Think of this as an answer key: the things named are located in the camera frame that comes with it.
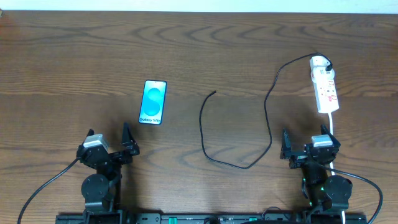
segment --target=wall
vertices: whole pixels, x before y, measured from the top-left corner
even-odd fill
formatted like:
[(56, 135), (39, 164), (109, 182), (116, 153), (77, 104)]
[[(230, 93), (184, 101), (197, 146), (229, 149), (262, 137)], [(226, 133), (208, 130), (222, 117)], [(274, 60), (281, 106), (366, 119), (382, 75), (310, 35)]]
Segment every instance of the wall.
[(398, 0), (0, 0), (4, 10), (398, 14)]

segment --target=power strip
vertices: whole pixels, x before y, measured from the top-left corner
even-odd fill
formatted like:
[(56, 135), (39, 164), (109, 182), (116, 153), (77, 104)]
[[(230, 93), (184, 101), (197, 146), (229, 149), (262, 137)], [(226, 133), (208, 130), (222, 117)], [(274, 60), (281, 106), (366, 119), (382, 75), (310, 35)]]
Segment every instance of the power strip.
[(319, 113), (331, 113), (339, 108), (334, 81), (335, 71), (326, 70), (329, 64), (330, 62), (322, 56), (314, 56), (310, 60), (311, 79)]

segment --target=black cable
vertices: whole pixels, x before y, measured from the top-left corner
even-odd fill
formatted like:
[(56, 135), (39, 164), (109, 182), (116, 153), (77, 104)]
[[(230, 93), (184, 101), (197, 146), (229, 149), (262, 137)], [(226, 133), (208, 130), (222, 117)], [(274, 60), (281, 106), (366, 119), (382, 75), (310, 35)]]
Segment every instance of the black cable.
[(357, 178), (357, 179), (359, 179), (359, 180), (362, 180), (362, 181), (364, 181), (364, 182), (366, 182), (366, 183), (372, 185), (372, 186), (379, 192), (379, 205), (377, 206), (377, 209), (376, 209), (376, 211), (374, 212), (372, 218), (368, 221), (368, 224), (371, 224), (371, 223), (376, 219), (377, 215), (379, 214), (379, 212), (380, 212), (380, 210), (381, 210), (381, 206), (383, 205), (383, 193), (382, 193), (380, 187), (377, 186), (377, 184), (375, 184), (374, 182), (372, 182), (372, 181), (370, 181), (370, 180), (368, 180), (368, 179), (366, 179), (366, 178), (364, 178), (364, 177), (361, 177), (361, 176), (359, 176), (359, 175), (355, 175), (355, 174), (351, 174), (351, 173), (349, 173), (349, 172), (345, 172), (345, 171), (341, 171), (341, 170), (336, 170), (336, 169), (331, 169), (331, 168), (329, 168), (329, 167), (325, 167), (325, 166), (321, 165), (320, 163), (318, 163), (317, 161), (315, 161), (315, 160), (313, 159), (313, 157), (312, 157), (311, 154), (309, 154), (308, 157), (309, 157), (316, 165), (318, 165), (319, 167), (322, 167), (322, 168), (325, 169), (325, 170), (333, 171), (333, 172), (336, 172), (336, 173), (339, 173), (339, 174), (343, 174), (343, 175), (347, 175), (347, 176), (349, 176), (349, 177), (354, 177), (354, 178)]
[(67, 168), (65, 168), (61, 173), (57, 174), (55, 177), (51, 178), (49, 181), (44, 183), (41, 187), (39, 187), (33, 194), (30, 196), (30, 198), (26, 201), (25, 205), (23, 206), (21, 212), (19, 213), (18, 217), (18, 222), (17, 224), (21, 224), (22, 216), (24, 215), (25, 209), (29, 205), (30, 201), (41, 191), (43, 188), (45, 188), (48, 184), (51, 184), (53, 181), (55, 181), (58, 177), (60, 177), (62, 174), (66, 173), (77, 161), (79, 161), (80, 157), (77, 157)]
[(279, 207), (271, 206), (271, 207), (267, 208), (267, 209), (262, 213), (261, 219), (262, 219), (262, 220), (265, 220), (265, 217), (264, 217), (264, 216), (266, 215), (266, 213), (267, 213), (270, 209), (273, 209), (273, 208), (277, 208), (277, 209), (279, 209), (279, 210), (282, 210), (282, 209), (280, 209)]
[(310, 221), (310, 217), (311, 215), (313, 215), (316, 211), (319, 211), (322, 209), (321, 205), (318, 205), (317, 207), (313, 208), (305, 217), (305, 223), (311, 224)]
[(267, 146), (266, 150), (265, 150), (254, 162), (252, 162), (250, 165), (248, 165), (248, 166), (246, 166), (246, 167), (241, 167), (241, 166), (237, 166), (237, 165), (234, 165), (234, 164), (230, 164), (230, 163), (228, 163), (228, 162), (223, 162), (223, 161), (219, 161), (219, 160), (213, 159), (213, 158), (211, 158), (210, 156), (208, 156), (207, 153), (206, 153), (205, 145), (204, 145), (204, 143), (203, 143), (203, 131), (202, 131), (202, 128), (201, 128), (201, 114), (202, 114), (202, 111), (203, 111), (203, 107), (205, 107), (205, 103), (206, 103), (207, 99), (208, 99), (209, 97), (211, 97), (212, 95), (214, 95), (214, 94), (216, 93), (216, 90), (213, 91), (212, 93), (210, 93), (210, 94), (205, 98), (205, 100), (204, 100), (204, 102), (203, 102), (203, 104), (202, 104), (202, 106), (201, 106), (201, 108), (200, 108), (200, 113), (199, 113), (199, 128), (200, 128), (200, 137), (201, 137), (201, 148), (202, 148), (203, 153), (204, 153), (204, 155), (206, 156), (206, 158), (209, 159), (210, 161), (217, 162), (217, 163), (224, 164), (224, 165), (231, 166), (231, 167), (235, 167), (235, 168), (238, 168), (238, 169), (250, 169), (250, 167), (254, 166), (254, 165), (255, 165), (267, 152), (268, 152), (268, 150), (271, 148), (271, 145), (272, 145), (272, 134), (271, 134), (271, 128), (269, 127), (269, 122), (268, 122), (268, 114), (267, 114), (266, 103), (267, 103), (267, 99), (268, 99), (269, 94), (271, 93), (271, 91), (274, 89), (274, 87), (275, 87), (275, 85), (276, 85), (276, 81), (278, 80), (278, 76), (279, 76), (280, 71), (281, 71), (286, 65), (289, 65), (289, 64), (291, 64), (291, 63), (293, 63), (293, 62), (296, 62), (296, 61), (298, 61), (298, 60), (300, 60), (300, 59), (303, 59), (303, 58), (305, 58), (305, 57), (310, 57), (310, 56), (323, 56), (323, 57), (325, 57), (325, 58), (330, 62), (330, 65), (328, 65), (328, 66), (326, 67), (326, 70), (327, 70), (327, 71), (330, 71), (330, 70), (332, 69), (331, 60), (328, 59), (326, 56), (324, 56), (324, 55), (321, 54), (321, 53), (312, 53), (312, 54), (308, 54), (308, 55), (301, 56), (301, 57), (299, 57), (299, 58), (296, 58), (296, 59), (294, 59), (294, 60), (291, 60), (291, 61), (287, 62), (286, 64), (282, 65), (282, 66), (279, 68), (278, 72), (276, 73), (274, 83), (272, 84), (271, 88), (268, 90), (268, 93), (267, 93), (266, 98), (265, 98), (265, 100), (264, 100), (264, 112), (265, 112), (265, 114), (266, 114), (266, 122), (267, 122), (268, 133), (269, 133), (269, 145)]

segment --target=wood grain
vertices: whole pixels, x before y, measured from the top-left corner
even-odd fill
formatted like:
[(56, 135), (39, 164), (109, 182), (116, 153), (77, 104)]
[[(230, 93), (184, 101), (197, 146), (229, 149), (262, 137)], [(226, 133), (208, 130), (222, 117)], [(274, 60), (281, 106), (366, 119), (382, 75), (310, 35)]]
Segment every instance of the wood grain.
[[(308, 61), (287, 67), (267, 102), (274, 144), (250, 170), (219, 166), (201, 152), (247, 165), (267, 146), (263, 100), (285, 62), (314, 51), (336, 70), (342, 147), (335, 166), (384, 192), (376, 223), (398, 219), (398, 17), (350, 14), (5, 12), (0, 19), (0, 219), (15, 223), (32, 192), (66, 167), (87, 130), (118, 150), (123, 121), (141, 155), (123, 168), (123, 201), (163, 212), (261, 212), (307, 205), (299, 170), (279, 160), (280, 133), (301, 147), (327, 116), (317, 113)], [(137, 123), (146, 79), (168, 82), (161, 126)], [(77, 164), (29, 205), (23, 223), (81, 212)], [(351, 212), (368, 218), (378, 194), (357, 180)]]

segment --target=smartphone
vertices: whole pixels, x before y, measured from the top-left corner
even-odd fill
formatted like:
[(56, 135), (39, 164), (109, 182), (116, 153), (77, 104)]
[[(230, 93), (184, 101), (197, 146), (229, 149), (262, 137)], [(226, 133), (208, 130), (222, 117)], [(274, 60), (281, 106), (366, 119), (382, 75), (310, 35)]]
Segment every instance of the smartphone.
[(141, 124), (161, 124), (166, 96), (166, 81), (146, 80), (142, 94), (139, 122)]

